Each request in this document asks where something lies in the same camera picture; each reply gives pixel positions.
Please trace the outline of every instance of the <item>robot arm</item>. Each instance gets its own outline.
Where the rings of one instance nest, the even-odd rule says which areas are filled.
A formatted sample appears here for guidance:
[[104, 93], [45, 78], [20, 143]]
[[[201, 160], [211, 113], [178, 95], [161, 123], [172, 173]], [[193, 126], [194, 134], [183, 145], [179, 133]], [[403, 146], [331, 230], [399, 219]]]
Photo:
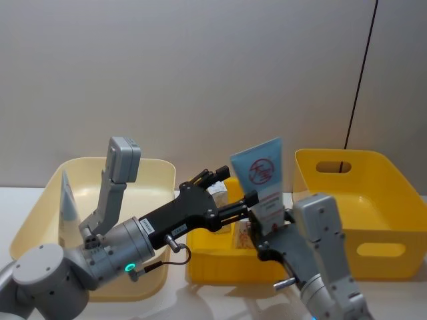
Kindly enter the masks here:
[[179, 186], [178, 198], [137, 219], [113, 227], [119, 218], [127, 182], [136, 179], [141, 151], [128, 138], [111, 138], [97, 209], [80, 225], [83, 244], [64, 249], [45, 244], [26, 252], [0, 272], [0, 319], [27, 319], [34, 308], [48, 320], [76, 318], [96, 290], [123, 273], [132, 281], [162, 263], [136, 271], [169, 245], [174, 252], [186, 247], [175, 239], [196, 228], [217, 231], [248, 216], [258, 202], [256, 192], [217, 208], [206, 189], [230, 176], [227, 167], [202, 171]]
[[348, 267], [335, 199], [318, 193], [285, 210], [285, 218], [291, 223], [262, 236], [260, 224], [250, 215], [258, 257], [281, 263], [291, 276], [275, 289], [296, 284], [317, 320], [373, 319]]

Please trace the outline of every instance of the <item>red logo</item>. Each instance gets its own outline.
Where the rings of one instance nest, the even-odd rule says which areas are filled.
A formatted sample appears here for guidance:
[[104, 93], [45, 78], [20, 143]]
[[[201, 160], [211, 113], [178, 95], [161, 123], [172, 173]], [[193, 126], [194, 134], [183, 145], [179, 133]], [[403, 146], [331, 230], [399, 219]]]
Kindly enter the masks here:
[[258, 159], [249, 169], [249, 180], [256, 185], [263, 185], [273, 177], [274, 165], [269, 159]]

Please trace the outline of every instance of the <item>table surface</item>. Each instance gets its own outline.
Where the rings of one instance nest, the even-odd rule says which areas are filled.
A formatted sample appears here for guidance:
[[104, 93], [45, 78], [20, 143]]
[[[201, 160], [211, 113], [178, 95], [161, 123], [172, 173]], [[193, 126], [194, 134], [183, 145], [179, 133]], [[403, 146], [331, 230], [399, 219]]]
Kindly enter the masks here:
[[[40, 188], [0, 188], [0, 265], [11, 260], [9, 246], [32, 206]], [[287, 207], [292, 204], [284, 194]], [[184, 252], [171, 256], [182, 261]], [[426, 318], [427, 261], [408, 282], [359, 282], [376, 320]], [[42, 319], [35, 311], [31, 320]], [[185, 280], [184, 266], [171, 266], [167, 281], [154, 296], [132, 303], [89, 303], [76, 319], [87, 320], [311, 320], [298, 290], [289, 287], [274, 293], [271, 285], [211, 286]]]

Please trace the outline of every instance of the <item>package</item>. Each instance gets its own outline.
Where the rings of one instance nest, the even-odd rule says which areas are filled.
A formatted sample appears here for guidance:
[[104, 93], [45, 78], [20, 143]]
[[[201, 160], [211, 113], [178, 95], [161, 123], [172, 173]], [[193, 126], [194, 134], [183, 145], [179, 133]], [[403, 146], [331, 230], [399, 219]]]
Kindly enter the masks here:
[[260, 202], [252, 208], [264, 235], [284, 224], [282, 140], [265, 142], [230, 157], [245, 193], [256, 190]]
[[254, 245], [249, 236], [249, 219], [242, 219], [234, 223], [233, 248], [236, 249], [253, 249]]
[[[228, 192], [224, 182], [218, 181], [217, 183], [214, 183], [209, 188], [207, 188], [207, 192], [212, 195], [213, 200], [215, 201], [215, 204], [218, 208], [228, 204]], [[231, 225], [224, 225], [220, 230], [216, 231], [215, 233], [227, 233], [231, 230]]]
[[67, 172], [62, 171], [61, 198], [59, 201], [58, 242], [64, 248], [72, 248], [83, 243], [79, 231], [80, 218], [73, 191], [69, 185]]

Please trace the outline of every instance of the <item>bin handle hole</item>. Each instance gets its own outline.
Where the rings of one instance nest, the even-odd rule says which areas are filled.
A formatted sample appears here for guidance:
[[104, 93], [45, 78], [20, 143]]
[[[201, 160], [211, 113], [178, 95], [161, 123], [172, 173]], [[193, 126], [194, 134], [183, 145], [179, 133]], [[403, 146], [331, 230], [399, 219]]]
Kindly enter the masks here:
[[358, 246], [356, 252], [363, 257], [400, 257], [406, 251], [406, 247], [400, 243], [363, 243]]
[[352, 165], [345, 161], [320, 161], [316, 170], [320, 173], [347, 173]]

